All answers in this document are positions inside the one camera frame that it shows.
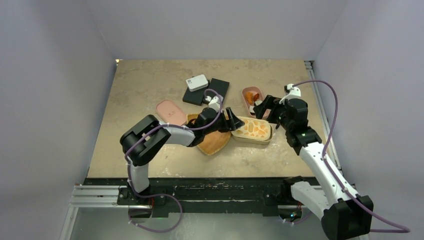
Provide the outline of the pink lunch box lid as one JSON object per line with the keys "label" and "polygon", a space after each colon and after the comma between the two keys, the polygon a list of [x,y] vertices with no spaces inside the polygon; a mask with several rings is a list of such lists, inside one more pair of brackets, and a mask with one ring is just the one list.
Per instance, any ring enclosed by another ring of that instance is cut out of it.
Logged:
{"label": "pink lunch box lid", "polygon": [[182,126],[186,123],[186,114],[171,100],[163,100],[156,105],[157,115],[165,122]]}

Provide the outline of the beige lunch box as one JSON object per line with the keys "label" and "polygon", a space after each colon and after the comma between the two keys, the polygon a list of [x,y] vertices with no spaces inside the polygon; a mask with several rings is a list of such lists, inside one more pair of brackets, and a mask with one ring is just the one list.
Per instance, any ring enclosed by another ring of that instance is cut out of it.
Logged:
{"label": "beige lunch box", "polygon": [[253,139],[253,138],[246,137],[245,135],[242,135],[242,136],[232,135],[232,138],[235,141],[242,142],[242,143],[257,144],[257,145],[268,145],[272,141],[273,136],[271,135],[268,138],[259,137],[259,138]]}

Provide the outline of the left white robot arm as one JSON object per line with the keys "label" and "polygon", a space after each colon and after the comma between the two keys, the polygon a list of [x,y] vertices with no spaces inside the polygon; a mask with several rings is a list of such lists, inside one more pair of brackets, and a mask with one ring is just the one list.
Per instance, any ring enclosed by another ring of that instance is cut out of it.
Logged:
{"label": "left white robot arm", "polygon": [[225,110],[206,107],[184,125],[165,123],[152,114],[147,115],[119,140],[127,162],[130,199],[138,205],[148,201],[149,163],[164,145],[195,147],[205,140],[206,135],[229,133],[244,125],[245,122],[229,107]]}

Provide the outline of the white small device box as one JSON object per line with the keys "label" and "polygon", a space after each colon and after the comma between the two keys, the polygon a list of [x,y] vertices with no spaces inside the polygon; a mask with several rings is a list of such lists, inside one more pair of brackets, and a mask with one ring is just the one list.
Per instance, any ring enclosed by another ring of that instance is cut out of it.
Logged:
{"label": "white small device box", "polygon": [[190,92],[198,91],[209,85],[209,81],[204,74],[192,76],[186,79],[185,82]]}

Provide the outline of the beige lunch box lid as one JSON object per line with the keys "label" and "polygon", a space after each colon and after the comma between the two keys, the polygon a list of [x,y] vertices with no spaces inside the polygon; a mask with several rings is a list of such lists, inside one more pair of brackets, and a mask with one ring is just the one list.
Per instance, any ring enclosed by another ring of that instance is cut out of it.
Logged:
{"label": "beige lunch box lid", "polygon": [[266,120],[251,117],[238,116],[244,121],[244,126],[238,130],[232,131],[235,136],[246,136],[247,138],[265,138],[273,136],[273,128]]}

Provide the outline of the left black box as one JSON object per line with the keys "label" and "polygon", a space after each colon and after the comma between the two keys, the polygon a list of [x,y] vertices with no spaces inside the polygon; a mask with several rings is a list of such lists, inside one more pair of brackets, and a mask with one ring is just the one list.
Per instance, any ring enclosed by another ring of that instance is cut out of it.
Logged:
{"label": "left black box", "polygon": [[209,84],[210,80],[207,80],[207,84],[205,87],[195,91],[190,91],[190,89],[187,87],[182,97],[182,101],[184,103],[201,106],[205,97],[205,90],[208,88]]}

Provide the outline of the small glazed meat strip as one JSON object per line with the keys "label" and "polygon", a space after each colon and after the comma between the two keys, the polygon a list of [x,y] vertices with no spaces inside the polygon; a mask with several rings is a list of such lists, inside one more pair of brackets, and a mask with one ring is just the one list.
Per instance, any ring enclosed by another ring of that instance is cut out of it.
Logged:
{"label": "small glazed meat strip", "polygon": [[260,99],[260,94],[259,94],[259,93],[255,94],[255,95],[252,97],[252,100],[253,100],[254,102],[258,101],[259,99]]}

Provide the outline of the right aluminium rail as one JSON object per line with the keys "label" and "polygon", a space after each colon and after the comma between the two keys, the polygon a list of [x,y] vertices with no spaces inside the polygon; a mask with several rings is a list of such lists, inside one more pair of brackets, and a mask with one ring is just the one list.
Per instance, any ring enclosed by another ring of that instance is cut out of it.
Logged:
{"label": "right aluminium rail", "polygon": [[[315,78],[315,74],[314,74],[314,70],[313,70],[313,61],[305,60],[304,65],[305,65],[306,72],[308,74],[309,80],[315,80],[316,78]],[[320,93],[320,90],[319,90],[319,86],[321,85],[321,83],[320,82],[312,82],[311,85],[312,85],[312,91],[314,93],[314,96],[315,96],[315,99],[316,99],[316,102],[317,102],[317,106],[318,106],[318,109],[319,109],[319,116],[320,116],[320,119],[321,119],[323,131],[324,131],[324,143],[326,143],[327,140],[328,140],[330,130],[331,130],[331,125],[328,122],[326,111],[325,111],[325,108],[324,108],[324,105],[323,105],[323,102],[322,102],[322,98],[321,98],[321,93]],[[340,171],[341,174],[343,174],[343,170],[342,170],[342,167],[340,165],[339,158],[338,158],[338,155],[337,155],[337,151],[335,149],[335,145],[334,145],[332,138],[330,139],[330,142],[329,142],[329,145],[327,147],[326,152],[329,155],[330,159],[333,161],[333,164],[336,166],[336,168]]]}

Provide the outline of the right black box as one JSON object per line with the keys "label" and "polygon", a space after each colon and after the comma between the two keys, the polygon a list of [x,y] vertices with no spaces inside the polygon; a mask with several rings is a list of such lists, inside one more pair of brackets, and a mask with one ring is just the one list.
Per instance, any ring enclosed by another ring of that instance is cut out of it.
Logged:
{"label": "right black box", "polygon": [[[230,83],[228,81],[212,78],[209,82],[207,89],[211,89],[217,92],[222,97],[222,102],[224,102],[226,95],[228,93],[229,87],[230,87]],[[210,90],[205,91],[203,94],[202,103],[207,104],[208,103],[207,97],[213,98],[215,96],[216,94],[213,93],[212,91]]]}

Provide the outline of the fried chicken piece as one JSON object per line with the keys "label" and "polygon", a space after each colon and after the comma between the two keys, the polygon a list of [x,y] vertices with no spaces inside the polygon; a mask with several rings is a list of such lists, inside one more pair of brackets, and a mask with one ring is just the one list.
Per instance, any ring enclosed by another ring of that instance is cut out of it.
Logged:
{"label": "fried chicken piece", "polygon": [[255,95],[255,94],[254,94],[253,92],[251,92],[251,91],[248,91],[248,92],[244,95],[244,98],[245,98],[246,102],[247,102],[249,105],[254,105],[254,101],[253,101],[253,99],[252,99],[252,97],[253,97],[254,95]]}

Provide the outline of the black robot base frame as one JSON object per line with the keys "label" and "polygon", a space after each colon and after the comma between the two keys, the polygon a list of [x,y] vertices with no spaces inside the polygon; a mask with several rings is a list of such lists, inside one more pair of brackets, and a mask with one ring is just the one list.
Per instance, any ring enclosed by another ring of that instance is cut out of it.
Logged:
{"label": "black robot base frame", "polygon": [[125,178],[86,178],[85,186],[116,186],[118,206],[134,218],[166,218],[170,213],[261,214],[296,222],[308,215],[289,194],[296,177],[152,177],[148,199],[133,193]]}

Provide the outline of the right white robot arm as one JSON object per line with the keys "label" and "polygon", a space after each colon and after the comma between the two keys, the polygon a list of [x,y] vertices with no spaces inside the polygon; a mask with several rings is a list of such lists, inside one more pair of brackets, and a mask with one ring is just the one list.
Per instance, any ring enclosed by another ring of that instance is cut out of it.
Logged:
{"label": "right white robot arm", "polygon": [[301,202],[316,215],[330,240],[347,240],[371,231],[374,204],[352,187],[324,150],[318,133],[309,126],[308,104],[300,98],[282,99],[267,95],[254,107],[260,119],[267,110],[267,121],[283,127],[287,143],[308,165],[322,191],[306,181],[296,181],[281,189],[280,196],[288,204]]}

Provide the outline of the pink lunch box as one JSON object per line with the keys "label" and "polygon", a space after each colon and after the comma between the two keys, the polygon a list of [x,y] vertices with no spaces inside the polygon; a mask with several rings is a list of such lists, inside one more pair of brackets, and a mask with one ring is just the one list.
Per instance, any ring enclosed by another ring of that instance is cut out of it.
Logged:
{"label": "pink lunch box", "polygon": [[265,95],[256,86],[245,87],[241,94],[245,110],[250,117],[255,118],[256,115],[253,108],[257,106],[256,104],[260,104],[265,100]]}

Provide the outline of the woven bamboo basket tray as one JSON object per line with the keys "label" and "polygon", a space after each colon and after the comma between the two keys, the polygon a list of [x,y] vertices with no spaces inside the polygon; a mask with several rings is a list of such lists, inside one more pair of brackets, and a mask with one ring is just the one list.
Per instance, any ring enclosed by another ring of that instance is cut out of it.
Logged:
{"label": "woven bamboo basket tray", "polygon": [[214,131],[204,137],[196,147],[205,155],[212,156],[222,150],[231,139],[231,132]]}

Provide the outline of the black box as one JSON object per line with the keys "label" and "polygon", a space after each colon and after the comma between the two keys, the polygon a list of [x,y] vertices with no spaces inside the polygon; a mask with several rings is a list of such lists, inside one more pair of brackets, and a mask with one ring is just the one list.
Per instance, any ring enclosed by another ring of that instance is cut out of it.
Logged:
{"label": "black box", "polygon": [[201,106],[205,97],[205,90],[208,88],[209,84],[210,80],[207,80],[207,84],[205,87],[195,91],[190,91],[190,89],[187,87],[182,97],[182,101],[184,103]]}
{"label": "black box", "polygon": [[[212,78],[209,82],[207,89],[211,89],[217,92],[222,97],[222,102],[224,102],[226,95],[228,93],[229,87],[230,87],[230,83],[228,81]],[[215,96],[216,94],[213,93],[212,91],[210,90],[205,91],[203,94],[202,103],[207,104],[208,103],[207,97],[213,98]]]}

